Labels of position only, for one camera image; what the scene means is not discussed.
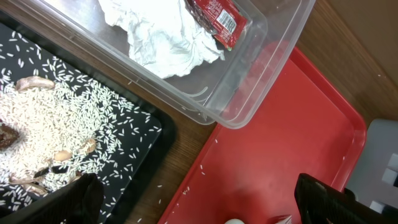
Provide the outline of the red snack wrapper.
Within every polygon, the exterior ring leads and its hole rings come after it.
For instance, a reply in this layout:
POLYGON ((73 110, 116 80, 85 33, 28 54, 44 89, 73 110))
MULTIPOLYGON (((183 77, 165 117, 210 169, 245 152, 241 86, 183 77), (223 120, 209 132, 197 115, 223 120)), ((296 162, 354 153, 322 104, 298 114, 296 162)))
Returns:
POLYGON ((195 20, 228 50, 236 45, 247 19, 232 0, 185 0, 195 20))

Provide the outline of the rice and food scraps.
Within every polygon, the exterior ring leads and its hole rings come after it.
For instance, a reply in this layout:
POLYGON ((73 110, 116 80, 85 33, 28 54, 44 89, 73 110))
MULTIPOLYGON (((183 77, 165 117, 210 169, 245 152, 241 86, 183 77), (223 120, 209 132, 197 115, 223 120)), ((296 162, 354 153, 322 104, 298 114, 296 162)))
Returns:
POLYGON ((100 152, 97 131, 108 121, 112 94, 77 95, 68 82, 29 75, 1 85, 1 123, 19 139, 1 151, 1 207, 11 212, 96 173, 84 159, 100 152))

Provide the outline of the white plastic spoon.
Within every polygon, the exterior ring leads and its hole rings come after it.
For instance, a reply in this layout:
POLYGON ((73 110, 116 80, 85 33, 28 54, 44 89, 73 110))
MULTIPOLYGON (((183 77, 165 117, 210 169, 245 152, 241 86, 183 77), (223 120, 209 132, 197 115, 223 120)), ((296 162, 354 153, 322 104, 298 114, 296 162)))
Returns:
POLYGON ((224 224, 244 224, 244 222, 240 219, 233 218, 233 219, 226 221, 224 224))

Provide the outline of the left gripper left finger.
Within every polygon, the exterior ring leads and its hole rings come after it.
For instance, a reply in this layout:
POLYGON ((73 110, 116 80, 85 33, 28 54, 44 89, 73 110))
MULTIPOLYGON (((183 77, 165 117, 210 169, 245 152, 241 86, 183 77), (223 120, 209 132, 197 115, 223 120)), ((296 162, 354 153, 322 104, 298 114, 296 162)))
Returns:
POLYGON ((1 224, 97 223, 104 200, 104 187, 96 174, 78 180, 16 211, 1 209, 1 224))

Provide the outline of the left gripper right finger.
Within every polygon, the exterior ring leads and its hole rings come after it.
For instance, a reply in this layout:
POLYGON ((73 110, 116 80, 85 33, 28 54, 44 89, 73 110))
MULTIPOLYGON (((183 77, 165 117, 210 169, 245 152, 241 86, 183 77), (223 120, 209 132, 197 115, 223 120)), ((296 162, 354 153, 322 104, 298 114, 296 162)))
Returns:
POLYGON ((294 197, 302 223, 397 223, 306 173, 299 174, 294 197))

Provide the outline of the white napkin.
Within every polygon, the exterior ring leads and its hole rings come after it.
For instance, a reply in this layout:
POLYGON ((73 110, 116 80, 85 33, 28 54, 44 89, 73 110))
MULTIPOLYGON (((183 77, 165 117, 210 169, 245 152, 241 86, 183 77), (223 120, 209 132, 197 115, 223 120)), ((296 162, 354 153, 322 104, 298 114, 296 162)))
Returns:
POLYGON ((129 58, 160 78, 183 77, 224 59, 183 0, 99 0, 108 25, 127 32, 129 58))

